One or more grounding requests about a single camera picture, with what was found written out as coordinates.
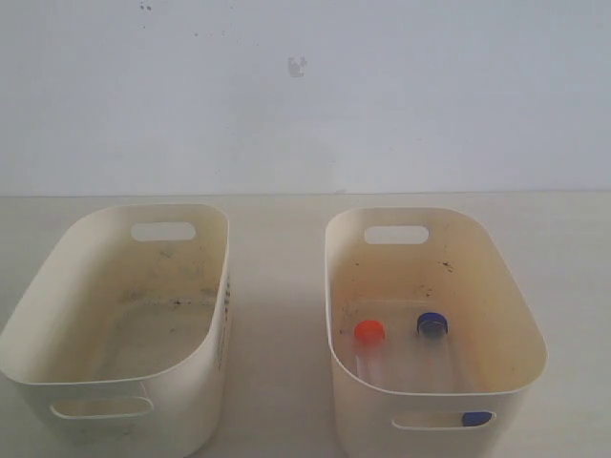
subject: tube cap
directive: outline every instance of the tube cap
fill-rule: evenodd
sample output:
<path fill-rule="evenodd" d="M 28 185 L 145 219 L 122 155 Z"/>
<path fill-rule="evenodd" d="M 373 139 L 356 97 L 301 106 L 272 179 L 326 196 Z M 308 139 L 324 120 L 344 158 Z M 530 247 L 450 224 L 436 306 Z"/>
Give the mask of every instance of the tube cap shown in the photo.
<path fill-rule="evenodd" d="M 376 320 L 365 320 L 354 327 L 354 338 L 363 346 L 375 346 L 384 341 L 384 326 Z"/>
<path fill-rule="evenodd" d="M 441 337 L 448 334 L 448 320 L 436 312 L 426 312 L 418 317 L 418 334 L 426 337 Z"/>

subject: dirt spot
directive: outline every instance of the dirt spot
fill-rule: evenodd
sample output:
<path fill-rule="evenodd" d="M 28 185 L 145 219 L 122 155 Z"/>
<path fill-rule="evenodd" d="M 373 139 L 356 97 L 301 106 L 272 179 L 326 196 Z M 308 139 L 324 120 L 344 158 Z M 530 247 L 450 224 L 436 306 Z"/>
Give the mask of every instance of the dirt spot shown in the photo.
<path fill-rule="evenodd" d="M 449 262 L 447 262 L 446 260 L 441 262 L 441 264 L 443 264 L 443 266 L 446 268 L 446 270 L 448 272 L 452 273 L 454 271 L 453 266 Z"/>

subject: wall mark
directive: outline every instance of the wall mark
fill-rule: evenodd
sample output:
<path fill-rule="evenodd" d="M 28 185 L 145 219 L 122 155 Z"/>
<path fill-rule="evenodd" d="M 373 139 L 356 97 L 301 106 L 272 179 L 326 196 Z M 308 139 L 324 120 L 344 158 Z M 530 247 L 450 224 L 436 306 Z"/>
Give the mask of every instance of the wall mark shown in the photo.
<path fill-rule="evenodd" d="M 299 59 L 299 62 L 295 57 L 288 58 L 288 74 L 291 78 L 301 78 L 305 74 L 305 68 L 307 61 L 305 57 Z"/>

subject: white wall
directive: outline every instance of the white wall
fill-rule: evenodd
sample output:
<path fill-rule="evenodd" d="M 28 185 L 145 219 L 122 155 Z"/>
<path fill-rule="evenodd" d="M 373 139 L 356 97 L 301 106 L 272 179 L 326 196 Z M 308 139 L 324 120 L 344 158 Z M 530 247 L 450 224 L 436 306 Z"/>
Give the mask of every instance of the white wall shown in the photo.
<path fill-rule="evenodd" d="M 0 65 L 0 195 L 611 185 L 608 0 L 12 1 Z"/>

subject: clear plastic tube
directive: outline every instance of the clear plastic tube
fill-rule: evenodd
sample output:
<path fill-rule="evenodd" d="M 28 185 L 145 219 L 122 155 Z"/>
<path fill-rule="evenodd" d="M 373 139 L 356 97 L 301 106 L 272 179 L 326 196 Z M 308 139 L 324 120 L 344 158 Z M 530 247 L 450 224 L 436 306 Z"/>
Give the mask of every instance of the clear plastic tube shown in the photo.
<path fill-rule="evenodd" d="M 354 328 L 356 375 L 363 382 L 386 387 L 384 326 L 374 320 L 358 323 Z"/>
<path fill-rule="evenodd" d="M 421 391 L 456 392 L 456 374 L 448 341 L 448 321 L 436 312 L 418 317 L 418 353 L 423 372 Z"/>

